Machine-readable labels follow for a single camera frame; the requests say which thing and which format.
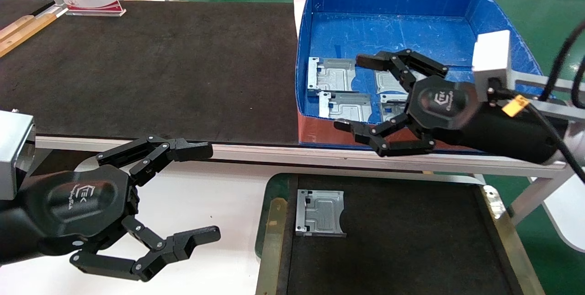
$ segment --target white surface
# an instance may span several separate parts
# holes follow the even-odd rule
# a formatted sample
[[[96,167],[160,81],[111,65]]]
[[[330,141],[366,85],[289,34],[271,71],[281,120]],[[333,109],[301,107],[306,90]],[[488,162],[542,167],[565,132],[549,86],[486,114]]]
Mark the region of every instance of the white surface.
[[[563,241],[585,253],[585,185],[579,177],[571,177],[543,206]]]
[[[301,30],[301,20],[303,19],[303,9],[305,9],[305,2],[307,0],[293,0],[294,2],[294,22],[297,26],[297,38],[298,33]]]
[[[95,168],[93,158],[78,171]],[[197,247],[190,260],[170,264],[150,282],[83,274],[71,255],[41,257],[0,268],[2,295],[252,295],[259,271],[254,244],[266,184],[281,172],[393,177],[479,183],[466,176],[397,174],[220,162],[173,163],[138,188],[137,219],[161,237],[219,226],[218,242]],[[137,259],[146,248],[126,235],[104,255]]]
[[[473,71],[508,70],[510,64],[510,31],[477,35],[473,49]]]

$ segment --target metal bracket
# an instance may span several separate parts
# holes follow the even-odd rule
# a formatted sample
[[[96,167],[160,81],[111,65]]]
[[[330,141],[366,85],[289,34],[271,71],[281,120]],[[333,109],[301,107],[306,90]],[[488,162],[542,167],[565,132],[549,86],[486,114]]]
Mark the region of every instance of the metal bracket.
[[[390,121],[395,116],[404,113],[408,94],[380,95],[380,115],[382,122]]]
[[[302,236],[345,237],[339,224],[342,211],[343,191],[300,189],[295,232]]]
[[[307,90],[314,97],[319,91],[351,91],[355,76],[353,59],[309,57]]]
[[[385,91],[404,92],[404,89],[400,83],[389,71],[375,70],[374,75],[376,76],[376,94],[383,93]]]
[[[320,91],[319,117],[368,122],[372,115],[371,98],[369,94]]]
[[[489,209],[492,216],[495,218],[495,220],[499,219],[500,216],[506,212],[506,207],[500,198],[500,193],[498,193],[498,190],[491,185],[484,185],[483,191],[485,199],[489,203]]]

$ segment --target black work surface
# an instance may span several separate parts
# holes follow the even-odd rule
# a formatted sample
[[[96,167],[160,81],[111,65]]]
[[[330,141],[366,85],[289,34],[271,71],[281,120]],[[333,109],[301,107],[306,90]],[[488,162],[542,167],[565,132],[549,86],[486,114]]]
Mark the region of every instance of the black work surface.
[[[0,0],[0,30],[22,16],[36,16],[39,9],[52,4],[52,0]]]
[[[0,109],[37,134],[297,145],[293,4],[124,1],[0,59]]]
[[[290,230],[288,295],[521,294],[476,185],[300,175],[298,189],[344,191],[347,237]]]

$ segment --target wooden strip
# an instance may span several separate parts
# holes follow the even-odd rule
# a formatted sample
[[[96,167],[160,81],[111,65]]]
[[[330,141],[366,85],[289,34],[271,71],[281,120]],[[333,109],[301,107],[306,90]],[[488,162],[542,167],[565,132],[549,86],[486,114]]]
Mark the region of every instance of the wooden strip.
[[[42,15],[33,20],[31,24],[11,35],[8,39],[2,41],[0,43],[0,57],[6,55],[9,51],[25,42],[28,38],[35,35],[38,31],[48,26],[48,24],[51,24],[56,19],[57,16],[55,14]]]
[[[16,21],[12,22],[2,30],[0,30],[0,43],[10,37],[14,32],[19,31],[21,28],[29,25],[33,20],[35,20],[35,16],[27,15],[22,16],[21,18],[17,19]]]

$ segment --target aluminum frame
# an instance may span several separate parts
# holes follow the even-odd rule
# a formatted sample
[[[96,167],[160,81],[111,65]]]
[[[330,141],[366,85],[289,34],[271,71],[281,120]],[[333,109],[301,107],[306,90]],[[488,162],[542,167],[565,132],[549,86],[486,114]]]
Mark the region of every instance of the aluminum frame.
[[[81,139],[73,137],[37,136],[36,147],[101,152],[128,143],[127,140]],[[305,147],[265,147],[253,145],[213,145],[213,159],[301,166],[335,166],[373,170],[408,170],[461,172],[537,177],[508,207],[517,225],[542,204],[573,174],[564,162],[548,166],[512,158],[474,155],[423,155],[380,158],[373,151],[310,149]]]

